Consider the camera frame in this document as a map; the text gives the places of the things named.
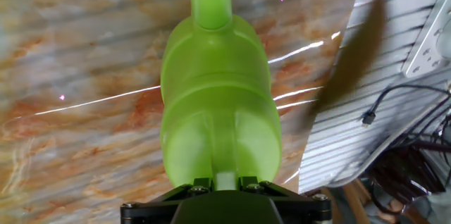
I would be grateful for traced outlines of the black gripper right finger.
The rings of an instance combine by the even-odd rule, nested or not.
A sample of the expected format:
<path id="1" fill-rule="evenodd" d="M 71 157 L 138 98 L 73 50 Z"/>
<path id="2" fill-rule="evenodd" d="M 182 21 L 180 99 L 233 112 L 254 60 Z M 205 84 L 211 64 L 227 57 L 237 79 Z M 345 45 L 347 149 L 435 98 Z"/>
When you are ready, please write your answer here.
<path id="1" fill-rule="evenodd" d="M 239 178 L 239 186 L 270 199 L 284 223 L 332 224 L 331 200 L 323 193 L 304 196 L 256 177 Z"/>

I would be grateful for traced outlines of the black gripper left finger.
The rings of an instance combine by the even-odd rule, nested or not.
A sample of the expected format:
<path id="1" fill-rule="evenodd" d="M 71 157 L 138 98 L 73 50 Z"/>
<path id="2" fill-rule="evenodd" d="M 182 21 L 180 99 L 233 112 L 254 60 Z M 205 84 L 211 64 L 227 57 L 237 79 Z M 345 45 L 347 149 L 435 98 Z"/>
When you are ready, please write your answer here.
<path id="1" fill-rule="evenodd" d="M 211 178 L 196 178 L 192 184 L 178 186 L 151 201 L 128 201 L 121 205 L 121 224 L 170 223 L 186 199 L 213 191 Z"/>

